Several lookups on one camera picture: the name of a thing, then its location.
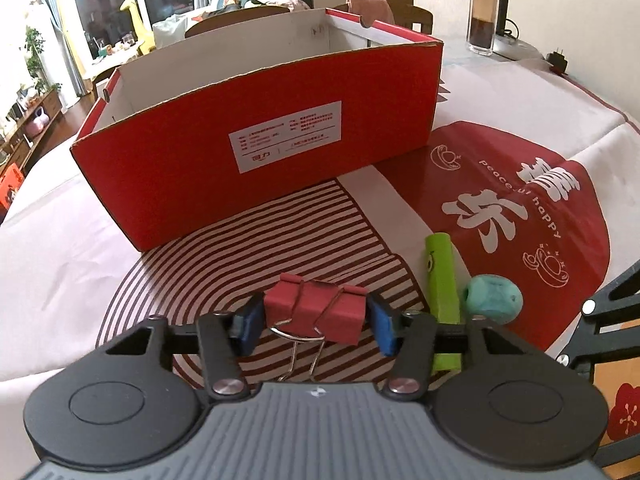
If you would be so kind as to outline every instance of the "dark liquid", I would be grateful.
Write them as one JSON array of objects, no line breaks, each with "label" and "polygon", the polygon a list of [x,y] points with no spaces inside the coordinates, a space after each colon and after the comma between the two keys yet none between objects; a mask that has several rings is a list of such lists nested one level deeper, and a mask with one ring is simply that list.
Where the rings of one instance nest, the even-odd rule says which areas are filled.
[{"label": "dark liquid", "polygon": [[469,31],[469,43],[481,48],[491,48],[494,38],[494,24],[484,22],[477,18],[471,18],[471,30]]}]

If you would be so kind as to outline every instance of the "wooden floor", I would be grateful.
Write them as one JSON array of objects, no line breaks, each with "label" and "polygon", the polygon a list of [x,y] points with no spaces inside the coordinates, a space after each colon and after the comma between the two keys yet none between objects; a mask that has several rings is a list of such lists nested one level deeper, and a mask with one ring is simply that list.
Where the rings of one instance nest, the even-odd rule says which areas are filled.
[{"label": "wooden floor", "polygon": [[85,95],[69,108],[66,114],[62,114],[56,121],[56,124],[51,127],[50,135],[47,135],[47,138],[42,139],[40,142],[37,148],[38,153],[34,155],[34,158],[40,160],[57,145],[62,144],[69,137],[74,136],[80,129],[80,126],[82,126],[84,118],[87,117],[93,105],[94,96],[92,94]]}]

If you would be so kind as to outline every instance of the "gray ribbed surface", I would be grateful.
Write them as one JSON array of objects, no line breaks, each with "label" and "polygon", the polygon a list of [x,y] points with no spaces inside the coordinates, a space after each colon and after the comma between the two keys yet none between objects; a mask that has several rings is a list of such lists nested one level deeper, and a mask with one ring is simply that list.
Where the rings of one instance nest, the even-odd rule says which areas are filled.
[{"label": "gray ribbed surface", "polygon": [[[319,396],[318,388],[324,390]],[[36,480],[604,480],[590,462],[513,472],[444,440],[417,404],[372,384],[264,384],[253,399],[216,407],[198,434],[155,464],[112,474],[45,463]]]}]

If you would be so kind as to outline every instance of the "desk lamp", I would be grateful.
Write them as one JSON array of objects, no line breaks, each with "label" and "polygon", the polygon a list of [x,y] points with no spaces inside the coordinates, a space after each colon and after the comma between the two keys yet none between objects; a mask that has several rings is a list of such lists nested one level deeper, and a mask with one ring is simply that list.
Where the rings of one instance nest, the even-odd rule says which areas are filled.
[{"label": "desk lamp", "polygon": [[510,33],[505,33],[507,22],[507,6],[509,0],[498,0],[498,17],[495,24],[494,52],[507,59],[518,61],[521,59],[540,58],[542,54],[529,43],[514,38]]}]

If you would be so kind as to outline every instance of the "red binder clip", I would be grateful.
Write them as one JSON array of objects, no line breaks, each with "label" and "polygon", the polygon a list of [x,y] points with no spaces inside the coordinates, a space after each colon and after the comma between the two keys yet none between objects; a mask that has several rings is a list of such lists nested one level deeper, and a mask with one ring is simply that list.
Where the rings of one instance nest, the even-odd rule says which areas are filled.
[{"label": "red binder clip", "polygon": [[320,343],[309,370],[312,381],[326,341],[357,345],[366,295],[367,290],[360,286],[306,282],[301,276],[281,274],[264,297],[267,326],[277,336],[293,341],[289,370],[278,380],[292,375],[299,343]]}]

